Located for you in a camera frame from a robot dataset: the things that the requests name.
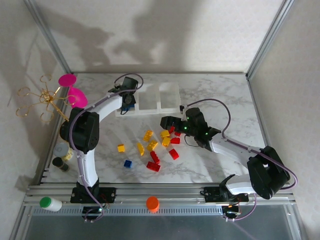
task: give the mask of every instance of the blue lego brick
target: blue lego brick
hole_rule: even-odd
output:
[[[131,166],[132,166],[132,161],[129,161],[129,160],[125,160],[124,162],[124,165],[123,165],[125,168],[128,168],[130,169]]]

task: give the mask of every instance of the white wall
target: white wall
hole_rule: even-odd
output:
[[[298,176],[310,240],[320,239],[320,1],[296,0],[252,79],[268,138]]]
[[[74,72],[245,72],[282,0],[36,0]]]
[[[39,161],[48,151],[52,124],[42,123],[44,105],[29,116],[16,116],[16,109],[37,102],[35,96],[18,97],[28,86],[39,93],[39,78],[63,74],[46,41],[22,0],[5,0],[0,7],[0,239],[11,234],[26,188],[33,181]]]

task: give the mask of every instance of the yellow lego brick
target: yellow lego brick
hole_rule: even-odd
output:
[[[158,142],[156,140],[152,140],[149,145],[146,147],[146,149],[148,149],[150,152],[152,152],[156,146],[157,146]]]
[[[163,141],[162,141],[162,146],[168,147],[168,146],[169,146],[169,143],[170,143],[170,138],[167,137],[167,136],[165,136],[165,137],[163,138]]]
[[[168,130],[164,130],[164,131],[161,132],[160,135],[161,135],[162,138],[165,138],[165,137],[169,137],[169,136],[170,136],[170,133],[169,133]]]
[[[124,144],[119,144],[118,145],[118,152],[119,153],[124,153],[125,152],[125,145]]]
[[[141,156],[143,156],[144,153],[145,153],[144,146],[142,146],[142,144],[141,144],[140,142],[138,142],[136,145],[137,145],[137,147],[138,147],[138,150],[139,150]]]
[[[153,133],[154,132],[151,131],[151,130],[146,131],[146,133],[145,133],[145,135],[143,137],[143,140],[146,141],[146,142],[149,142]]]

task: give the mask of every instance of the red lego brick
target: red lego brick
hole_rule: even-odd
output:
[[[177,158],[179,158],[179,154],[177,153],[176,150],[172,149],[169,151],[169,154],[171,155],[171,157],[173,158],[173,160],[176,160]]]
[[[170,141],[171,144],[180,144],[180,138],[174,137]]]
[[[160,163],[160,159],[158,158],[157,154],[154,151],[150,152],[150,155],[154,161],[155,164],[159,164]]]
[[[160,165],[158,165],[152,161],[149,161],[148,164],[146,165],[147,169],[150,169],[155,172],[159,172],[160,167],[161,167]]]
[[[170,128],[170,130],[169,130],[169,134],[172,134],[172,133],[174,132],[174,130],[175,130],[175,127],[172,126],[172,127]]]

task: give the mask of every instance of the small jar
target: small jar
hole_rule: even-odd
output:
[[[62,158],[62,160],[66,162],[73,157],[74,152],[66,142],[60,142],[57,145],[55,145],[53,149],[53,154],[56,157]]]
[[[58,212],[62,208],[62,201],[49,196],[43,197],[39,204],[41,208],[52,212]]]
[[[62,159],[61,157],[55,157],[53,160],[52,160],[52,164],[54,166],[56,166],[57,168],[59,168],[62,172],[67,172],[69,170],[69,166],[68,164],[66,164]]]

